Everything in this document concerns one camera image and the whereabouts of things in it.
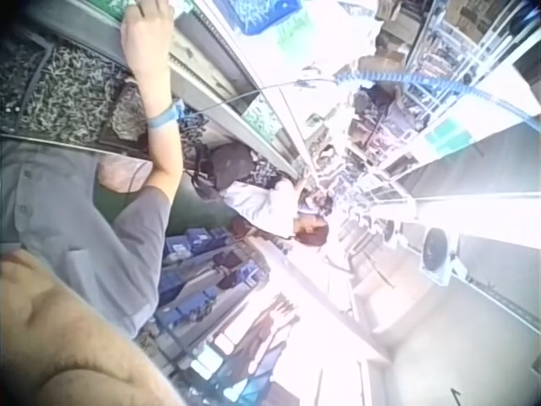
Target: gray shirt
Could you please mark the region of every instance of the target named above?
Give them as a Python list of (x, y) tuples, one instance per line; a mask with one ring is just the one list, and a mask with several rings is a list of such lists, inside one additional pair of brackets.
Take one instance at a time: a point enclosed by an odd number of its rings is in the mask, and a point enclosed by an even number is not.
[(2, 252), (27, 249), (134, 337), (158, 302), (166, 195), (143, 188), (110, 225), (92, 202), (95, 154), (0, 142)]

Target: white shirt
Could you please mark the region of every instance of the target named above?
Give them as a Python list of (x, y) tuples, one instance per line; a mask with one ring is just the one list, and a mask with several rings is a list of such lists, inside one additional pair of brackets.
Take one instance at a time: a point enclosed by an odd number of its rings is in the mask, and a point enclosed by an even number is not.
[(221, 195), (228, 206), (257, 228), (284, 239), (293, 236), (298, 196), (289, 180), (282, 179), (270, 190), (234, 182)]

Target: blue wristband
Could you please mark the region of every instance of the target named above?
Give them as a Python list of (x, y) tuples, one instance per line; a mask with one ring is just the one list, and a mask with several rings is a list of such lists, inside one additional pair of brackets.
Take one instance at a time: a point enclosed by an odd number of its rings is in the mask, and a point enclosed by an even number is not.
[(159, 129), (162, 125), (170, 121), (178, 121), (181, 118), (184, 118), (184, 102), (182, 99), (179, 99), (158, 117), (149, 118), (147, 125), (149, 129)]

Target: blue hose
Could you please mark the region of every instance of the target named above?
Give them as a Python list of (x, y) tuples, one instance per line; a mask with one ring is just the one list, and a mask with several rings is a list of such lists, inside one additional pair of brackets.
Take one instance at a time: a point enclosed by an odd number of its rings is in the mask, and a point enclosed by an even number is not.
[(426, 85), (431, 86), (435, 89), (442, 90), (451, 90), (462, 93), (463, 95), (472, 95), (480, 99), (486, 100), (487, 102), (494, 103), (496, 106), (504, 108), (508, 112), (512, 112), (518, 116), (522, 121), (524, 121), (528, 126), (536, 131), (541, 131), (541, 126), (529, 114), (510, 104), (507, 101), (493, 97), (486, 91), (481, 91), (475, 87), (464, 85), (460, 82), (455, 82), (453, 80), (445, 80), (440, 78), (432, 78), (422, 74), (398, 74), (392, 72), (352, 72), (350, 74), (339, 74), (335, 76), (335, 82), (338, 85), (346, 82), (355, 82), (368, 80), (371, 82), (396, 82), (396, 83), (406, 83), (406, 84), (415, 84), (415, 85)]

